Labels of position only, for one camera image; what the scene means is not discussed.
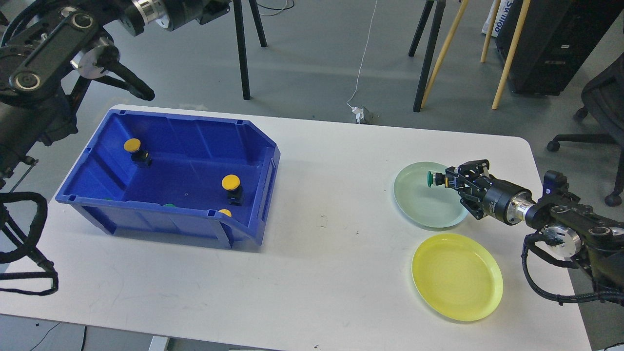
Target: light green plate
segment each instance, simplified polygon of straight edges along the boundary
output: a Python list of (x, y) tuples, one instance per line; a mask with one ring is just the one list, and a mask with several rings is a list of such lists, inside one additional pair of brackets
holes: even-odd
[(443, 186), (427, 186), (427, 173), (444, 172), (446, 166), (435, 162), (417, 162), (405, 168), (394, 180), (394, 198), (414, 222), (424, 227), (452, 227), (468, 211), (459, 203), (459, 194)]

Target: plastic plate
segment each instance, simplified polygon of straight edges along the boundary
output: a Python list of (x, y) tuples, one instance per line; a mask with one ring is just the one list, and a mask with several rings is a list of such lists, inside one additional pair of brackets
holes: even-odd
[(425, 240), (412, 259), (412, 276), (422, 298), (446, 317), (470, 322), (500, 303), (503, 279), (496, 261), (478, 242), (459, 234)]
[(406, 216), (424, 227), (451, 227), (468, 214), (455, 190), (427, 186), (429, 171), (444, 172), (446, 168), (435, 162), (417, 162), (403, 168), (394, 180), (397, 204)]

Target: office chair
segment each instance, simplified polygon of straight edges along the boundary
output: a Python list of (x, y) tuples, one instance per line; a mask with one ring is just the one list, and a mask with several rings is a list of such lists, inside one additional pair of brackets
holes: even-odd
[(560, 141), (618, 144), (622, 151), (615, 187), (613, 192), (605, 197), (608, 206), (618, 206), (622, 203), (620, 193), (624, 190), (624, 54), (587, 83), (581, 93), (581, 100), (585, 106), (579, 109), (574, 117), (581, 120), (589, 112), (607, 133), (559, 134), (548, 143), (546, 149), (551, 152), (558, 151)]

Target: white table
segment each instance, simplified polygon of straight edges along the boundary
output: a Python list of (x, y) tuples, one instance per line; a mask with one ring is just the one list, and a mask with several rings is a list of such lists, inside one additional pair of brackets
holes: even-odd
[[(590, 350), (578, 307), (533, 293), (520, 267), (524, 224), (466, 218), (448, 230), (498, 261), (504, 294), (487, 318), (433, 311), (411, 278), (417, 246), (436, 234), (403, 216), (397, 173), (418, 161), (489, 159), (491, 173), (541, 194), (528, 143), (515, 137), (149, 107), (248, 119), (281, 161), (260, 252), (103, 234), (51, 201), (38, 247), (56, 263), (48, 297), (2, 294), (0, 313), (277, 350)], [(530, 257), (538, 284), (572, 294), (566, 270)], [(30, 269), (26, 260), (10, 272)]]

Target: wooden pole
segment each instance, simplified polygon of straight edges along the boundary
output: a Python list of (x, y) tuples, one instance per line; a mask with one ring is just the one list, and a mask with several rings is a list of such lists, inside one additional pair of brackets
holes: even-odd
[(499, 7), (500, 0), (496, 0), (494, 3), (494, 11), (492, 11), (492, 17), (490, 17), (490, 25), (487, 27), (487, 34), (485, 35), (485, 43), (483, 44), (483, 52), (481, 53), (481, 63), (485, 63), (487, 59), (487, 50), (490, 48), (490, 39), (494, 31), (494, 23), (496, 22), (496, 15), (499, 13)]
[(527, 12), (529, 11), (530, 4), (531, 4), (531, 0), (524, 0), (522, 2), (522, 8), (520, 9), (520, 16), (518, 17), (518, 24), (516, 24), (515, 26), (514, 38), (511, 40), (511, 46), (509, 47), (509, 53), (507, 54), (507, 59), (505, 60), (505, 67), (503, 68), (503, 75), (500, 77), (499, 88), (498, 90), (496, 90), (494, 103), (492, 103), (493, 110), (496, 110), (499, 108), (500, 99), (503, 95), (503, 90), (505, 90), (505, 83), (507, 82), (507, 77), (509, 77), (509, 69), (511, 68), (511, 63), (514, 61), (515, 50), (518, 48), (518, 42), (520, 41), (520, 34), (522, 33), (522, 27), (524, 27), (524, 21), (527, 19)]
[(449, 46), (451, 45), (451, 41), (455, 36), (455, 32), (457, 31), (457, 27), (459, 26), (459, 22), (462, 20), (462, 16), (464, 15), (464, 11), (466, 11), (466, 6), (468, 6), (468, 0), (462, 0), (462, 4), (459, 6), (459, 11), (455, 16), (455, 20), (449, 30), (446, 39), (444, 40), (444, 45), (442, 45), (442, 50), (440, 51), (440, 55), (437, 57), (436, 65), (433, 68), (433, 72), (431, 73), (431, 78), (429, 78), (429, 82), (427, 83), (427, 88), (425, 89), (425, 95), (422, 98), (421, 108), (425, 107), (425, 103), (427, 102), (427, 98), (429, 97), (429, 93), (431, 92), (431, 88), (433, 87), (433, 83), (436, 81), (436, 76), (440, 67), (442, 66), (442, 62), (444, 61), (444, 57), (446, 56), (446, 52), (449, 50)]

